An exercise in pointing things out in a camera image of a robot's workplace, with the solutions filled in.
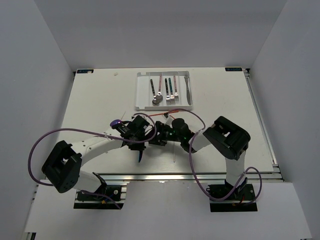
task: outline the table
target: table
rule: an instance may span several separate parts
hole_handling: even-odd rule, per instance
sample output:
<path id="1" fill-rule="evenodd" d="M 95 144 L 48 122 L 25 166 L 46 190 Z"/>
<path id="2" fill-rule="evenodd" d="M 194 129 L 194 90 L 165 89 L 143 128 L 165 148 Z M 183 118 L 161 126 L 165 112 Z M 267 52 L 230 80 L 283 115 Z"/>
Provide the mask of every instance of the table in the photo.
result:
<path id="1" fill-rule="evenodd" d="M 136 112 L 135 92 L 137 73 L 189 71 L 193 112 L 207 125 L 224 116 L 247 130 L 251 136 L 246 153 L 245 167 L 254 166 L 261 172 L 272 172 L 272 156 L 263 136 L 257 113 L 242 71 L 225 71 L 215 68 L 125 68 L 94 69 L 93 73 L 77 73 L 64 116 L 63 128 L 78 128 L 104 132 L 114 119 L 130 120 Z M 202 124 L 187 112 L 174 114 L 184 118 L 192 131 Z M 154 120 L 163 120 L 161 116 Z M 78 142 L 90 135 L 61 132 L 59 141 Z M 188 153 L 178 143 L 165 147 L 147 146 L 138 163 L 139 153 L 127 147 L 110 151 L 86 163 L 82 169 L 101 174 L 188 174 L 191 172 Z M 198 173 L 224 173 L 224 157 L 213 147 L 207 146 L 193 154 Z"/>

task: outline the knife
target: knife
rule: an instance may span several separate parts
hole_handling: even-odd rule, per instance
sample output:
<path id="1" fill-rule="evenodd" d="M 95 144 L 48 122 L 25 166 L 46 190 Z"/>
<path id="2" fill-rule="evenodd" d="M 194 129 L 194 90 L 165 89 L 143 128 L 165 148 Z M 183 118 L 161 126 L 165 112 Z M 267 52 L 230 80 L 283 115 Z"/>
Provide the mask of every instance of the knife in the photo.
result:
<path id="1" fill-rule="evenodd" d="M 188 104 L 191 106 L 191 91 L 189 89 L 189 76 L 184 76 L 185 85 L 186 85 L 186 100 L 188 101 Z"/>

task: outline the white tray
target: white tray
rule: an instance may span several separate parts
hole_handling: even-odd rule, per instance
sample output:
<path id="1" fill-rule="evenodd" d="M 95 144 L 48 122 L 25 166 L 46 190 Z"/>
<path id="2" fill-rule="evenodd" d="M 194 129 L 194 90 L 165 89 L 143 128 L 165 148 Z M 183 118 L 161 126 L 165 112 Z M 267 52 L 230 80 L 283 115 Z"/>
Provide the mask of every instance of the white tray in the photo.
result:
<path id="1" fill-rule="evenodd" d="M 188 86 L 190 91 L 190 100 L 191 105 L 188 104 L 187 100 L 187 85 L 185 81 L 185 76 L 188 76 Z M 159 88 L 159 80 L 160 76 L 162 76 L 162 84 L 161 84 L 161 94 L 163 96 L 163 100 L 159 103 L 159 105 L 153 105 L 152 100 L 154 99 L 154 95 L 152 93 L 150 80 L 152 79 L 154 85 L 155 94 L 158 93 Z M 174 86 L 174 76 L 176 78 L 177 92 L 179 96 L 179 102 L 175 104 L 167 104 L 166 101 L 166 84 L 165 79 L 168 81 L 168 89 L 170 93 L 169 86 L 169 78 L 171 78 L 173 93 L 175 91 Z M 165 72 L 139 72 L 137 74 L 136 81 L 136 93 L 135 93 L 135 108 L 137 111 L 156 111 L 156 110 L 170 110 L 176 108 L 182 108 L 191 110 L 193 107 L 193 99 L 192 99 L 192 86 L 190 81 L 190 75 L 188 71 L 165 71 Z"/>

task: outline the purple cable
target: purple cable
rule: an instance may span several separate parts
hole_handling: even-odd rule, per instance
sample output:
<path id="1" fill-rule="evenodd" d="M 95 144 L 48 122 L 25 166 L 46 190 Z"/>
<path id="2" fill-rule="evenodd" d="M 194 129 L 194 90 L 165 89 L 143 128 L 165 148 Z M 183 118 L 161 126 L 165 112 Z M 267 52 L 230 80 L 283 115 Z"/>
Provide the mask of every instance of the purple cable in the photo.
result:
<path id="1" fill-rule="evenodd" d="M 110 138 L 110 139 L 116 139 L 116 140 L 121 140 L 121 141 L 124 141 L 124 142 L 135 143 L 135 144 L 142 144 L 142 143 L 145 143 L 145 142 L 148 142 L 148 141 L 152 140 L 157 134 L 157 128 L 156 128 L 156 124 L 155 124 L 154 120 L 149 115 L 147 115 L 145 113 L 142 113 L 142 112 L 135 113 L 134 116 L 135 115 L 144 115 L 144 116 L 148 117 L 151 120 L 151 122 L 153 124 L 153 127 L 154 127 L 154 134 L 152 135 L 152 137 L 150 137 L 147 140 L 143 140 L 143 141 L 134 141 L 134 140 L 124 139 L 124 138 L 121 138 L 121 137 L 109 136 L 109 135 L 107 137 Z M 42 181 L 36 179 L 36 177 L 32 173 L 31 159 L 32 159 L 32 155 L 33 155 L 33 153 L 35 151 L 35 148 L 40 143 L 40 141 L 42 139 L 44 139 L 46 136 L 48 136 L 50 134 L 53 134 L 53 133 L 61 132 L 61 131 L 73 131 L 73 132 L 79 132 L 79 133 L 84 133 L 84 134 L 91 134 L 91 135 L 95 135 L 95 136 L 99 136 L 99 137 L 103 137 L 103 138 L 105 137 L 105 135 L 103 133 L 98 133 L 98 132 L 93 132 L 93 131 L 86 131 L 86 130 L 81 130 L 81 129 L 77 129 L 77 128 L 59 128 L 59 129 L 55 129 L 55 130 L 49 131 L 49 132 L 45 133 L 44 135 L 42 135 L 33 144 L 32 148 L 30 150 L 30 153 L 29 153 L 29 157 L 28 157 L 28 172 L 29 172 L 29 175 L 32 178 L 32 180 L 35 181 L 37 184 L 44 185 L 44 186 L 53 186 L 51 183 L 45 183 L 45 182 L 42 182 Z"/>
<path id="2" fill-rule="evenodd" d="M 201 130 L 204 130 L 204 129 L 206 128 L 206 124 L 205 124 L 205 122 L 201 119 L 201 117 L 199 117 L 197 114 L 195 114 L 195 113 L 192 112 L 192 111 L 183 109 L 183 108 L 176 108 L 176 109 L 173 109 L 173 110 L 168 111 L 168 113 L 173 112 L 173 111 L 175 111 L 175 110 L 185 111 L 185 112 L 191 113 L 191 114 L 193 114 L 194 116 L 196 116 L 196 117 L 202 122 L 202 124 L 203 124 L 203 128 L 201 128 L 199 131 L 197 131 L 197 132 L 193 135 L 193 137 L 191 138 L 190 145 L 189 145 L 189 161 L 190 161 L 190 167 L 191 167 L 192 175 L 193 175 L 196 183 L 198 184 L 198 186 L 199 186 L 200 189 L 202 190 L 202 192 L 203 192 L 210 200 L 216 201 L 216 202 L 222 202 L 222 201 L 226 200 L 228 197 L 230 197 L 231 194 L 233 194 L 233 192 L 234 192 L 235 189 L 237 188 L 237 185 L 240 183 L 240 181 L 241 181 L 241 179 L 244 177 L 244 175 L 245 175 L 250 169 L 253 169 L 253 170 L 255 170 L 255 171 L 258 173 L 258 175 L 259 175 L 260 188 L 259 188 L 259 191 L 258 191 L 257 195 L 255 196 L 255 198 L 254 198 L 252 201 L 246 203 L 246 205 L 253 203 L 253 202 L 259 197 L 259 195 L 260 195 L 260 193 L 261 193 L 261 190 L 262 190 L 262 176 L 261 176 L 260 172 L 258 171 L 258 169 L 256 169 L 256 168 L 253 167 L 253 166 L 248 167 L 248 168 L 244 171 L 244 173 L 241 174 L 241 176 L 239 177 L 238 181 L 235 183 L 234 187 L 230 190 L 230 192 L 229 192 L 226 196 L 224 196 L 224 197 L 222 197 L 222 198 L 215 198 L 215 197 L 211 196 L 211 195 L 204 189 L 204 187 L 201 185 L 201 183 L 200 183 L 200 181 L 199 181 L 199 179 L 198 179 L 198 177 L 197 177 L 197 174 L 196 174 L 196 171 L 195 171 L 195 168 L 194 168 L 194 164 L 193 164 L 193 162 L 192 162 L 192 144 L 193 144 L 196 136 L 200 133 L 200 131 L 201 131 Z"/>
<path id="3" fill-rule="evenodd" d="M 105 194 L 101 194 L 101 193 L 94 193 L 94 192 L 89 192 L 89 191 L 86 191 L 86 190 L 80 190 L 81 193 L 84 193 L 84 194 L 88 194 L 88 195 L 93 195 L 93 196 L 99 196 L 99 197 L 104 197 L 104 198 L 107 198 L 109 199 L 109 201 L 113 202 L 113 204 L 121 210 L 121 207 L 109 196 L 105 195 Z"/>

